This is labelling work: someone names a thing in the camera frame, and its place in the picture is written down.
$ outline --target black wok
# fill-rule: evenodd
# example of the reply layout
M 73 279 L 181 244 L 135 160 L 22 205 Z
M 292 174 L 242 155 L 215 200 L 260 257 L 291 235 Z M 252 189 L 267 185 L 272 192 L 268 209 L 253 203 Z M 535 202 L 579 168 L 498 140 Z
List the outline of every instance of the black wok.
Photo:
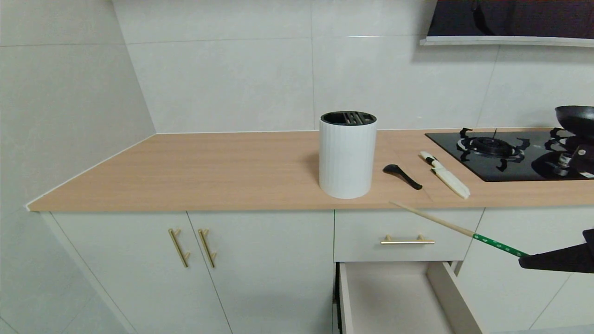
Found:
M 557 121 L 576 136 L 594 139 L 594 107 L 560 106 L 555 108 Z

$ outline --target knife blade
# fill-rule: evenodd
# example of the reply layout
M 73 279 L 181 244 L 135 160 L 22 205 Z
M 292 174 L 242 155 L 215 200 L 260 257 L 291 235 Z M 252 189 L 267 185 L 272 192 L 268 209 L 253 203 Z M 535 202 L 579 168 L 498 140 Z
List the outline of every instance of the knife blade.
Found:
M 470 196 L 470 189 L 460 181 L 454 174 L 448 171 L 444 165 L 439 162 L 433 155 L 428 152 L 422 151 L 421 156 L 425 161 L 432 166 L 431 170 L 439 177 L 439 179 L 445 183 L 452 191 L 463 199 L 467 199 Z

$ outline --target kitchen counter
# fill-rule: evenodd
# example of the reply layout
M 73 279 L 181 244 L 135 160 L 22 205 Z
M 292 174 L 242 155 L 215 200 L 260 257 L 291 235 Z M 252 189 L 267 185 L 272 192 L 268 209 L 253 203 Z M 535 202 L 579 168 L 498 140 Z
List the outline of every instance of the kitchen counter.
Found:
M 318 185 L 318 133 L 157 134 L 29 204 L 32 211 L 315 210 L 593 205 L 594 181 L 484 182 L 426 132 L 377 135 L 371 191 L 330 197 Z M 432 153 L 470 188 L 455 195 L 419 156 Z M 423 189 L 382 172 L 399 165 Z

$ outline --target green tape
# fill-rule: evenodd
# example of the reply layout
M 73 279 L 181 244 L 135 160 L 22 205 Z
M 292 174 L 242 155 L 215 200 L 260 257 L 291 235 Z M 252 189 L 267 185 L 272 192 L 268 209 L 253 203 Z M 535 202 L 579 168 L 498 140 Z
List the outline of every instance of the green tape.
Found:
M 508 245 L 502 244 L 502 243 L 497 242 L 497 241 L 495 241 L 493 239 L 489 239 L 489 238 L 485 237 L 484 235 L 480 235 L 478 233 L 473 234 L 472 237 L 474 239 L 477 239 L 478 241 L 482 241 L 482 242 L 484 242 L 484 243 L 486 243 L 488 245 L 491 245 L 491 246 L 493 246 L 495 248 L 499 248 L 500 250 L 506 251 L 506 252 L 508 252 L 508 253 L 510 253 L 512 255 L 517 256 L 517 257 L 530 256 L 529 254 L 526 254 L 526 253 L 524 253 L 522 251 L 519 251 L 519 250 L 517 250 L 517 249 L 515 249 L 513 247 L 509 247 Z

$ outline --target wooden stick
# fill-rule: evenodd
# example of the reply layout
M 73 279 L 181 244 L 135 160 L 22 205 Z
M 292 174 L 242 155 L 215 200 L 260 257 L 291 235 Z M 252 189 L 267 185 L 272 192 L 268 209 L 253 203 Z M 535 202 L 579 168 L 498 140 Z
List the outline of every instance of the wooden stick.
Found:
M 465 229 L 465 228 L 459 227 L 458 225 L 454 225 L 452 223 L 448 223 L 448 222 L 446 222 L 443 219 L 439 219 L 437 217 L 433 217 L 433 216 L 431 216 L 428 213 L 425 213 L 423 211 L 414 209 L 414 208 L 412 208 L 410 206 L 407 206 L 407 205 L 404 205 L 402 203 L 398 203 L 396 201 L 391 201 L 390 204 L 393 204 L 395 206 L 399 206 L 402 209 L 406 209 L 406 210 L 408 210 L 408 211 L 410 211 L 410 212 L 412 212 L 412 213 L 414 213 L 416 215 L 419 215 L 419 216 L 421 216 L 423 218 L 427 218 L 427 219 L 429 219 L 431 221 L 434 221 L 434 222 L 436 222 L 436 223 L 438 223 L 440 225 L 443 225 L 443 226 L 445 226 L 447 228 L 453 229 L 456 232 L 460 232 L 460 233 L 462 233 L 464 235 L 467 235 L 467 236 L 469 236 L 471 238 L 474 238 L 474 239 L 476 239 L 476 240 L 478 240 L 480 242 L 484 242 L 484 243 L 486 243 L 486 244 L 488 244 L 490 246 L 493 246 L 493 247 L 495 247 L 497 249 L 503 250 L 503 251 L 505 251 L 507 253 L 510 253 L 512 255 L 515 255 L 517 257 L 530 256 L 530 255 L 528 255 L 528 253 L 524 253 L 524 252 L 519 251 L 519 250 L 517 250 L 517 249 L 515 249 L 513 247 L 510 247 L 508 245 L 502 244 L 499 241 L 496 241 L 496 240 L 487 238 L 484 235 L 480 235 L 478 233 L 474 233 L 474 232 L 472 232 L 469 229 Z
M 412 213 L 414 213 L 414 214 L 416 214 L 416 215 L 418 215 L 418 216 L 421 216 L 421 217 L 423 217 L 423 218 L 427 218 L 427 219 L 429 219 L 429 220 L 432 220 L 432 221 L 434 221 L 434 222 L 436 222 L 436 223 L 438 223 L 438 224 L 440 224 L 440 225 L 443 225 L 443 226 L 445 226 L 445 227 L 447 227 L 447 228 L 453 229 L 454 231 L 460 232 L 460 233 L 462 233 L 462 234 L 464 234 L 464 235 L 467 235 L 467 236 L 469 236 L 469 237 L 471 237 L 471 238 L 472 238 L 472 237 L 474 236 L 474 234 L 475 234 L 474 232 L 472 232 L 472 231 L 471 231 L 471 230 L 469 230 L 469 229 L 465 229 L 464 227 L 460 227 L 460 226 L 458 226 L 458 225 L 454 225 L 454 224 L 452 224 L 452 223 L 448 223 L 448 222 L 446 222 L 446 221 L 445 221 L 445 220 L 443 220 L 443 219 L 437 218 L 437 217 L 435 217 L 435 216 L 431 216 L 431 215 L 430 215 L 430 214 L 428 214 L 428 213 L 425 213 L 425 212 L 423 212 L 423 211 L 420 211 L 420 210 L 414 209 L 414 208 L 412 208 L 412 207 L 410 207 L 410 206 L 407 206 L 407 205 L 405 205 L 405 204 L 402 204 L 402 203 L 399 203 L 399 202 L 396 202 L 396 201 L 391 201 L 391 202 L 390 202 L 390 204 L 393 204 L 393 205 L 395 205 L 395 206 L 399 206 L 399 207 L 401 207 L 402 209 L 408 210 L 408 211 L 410 211 L 410 212 L 412 212 Z

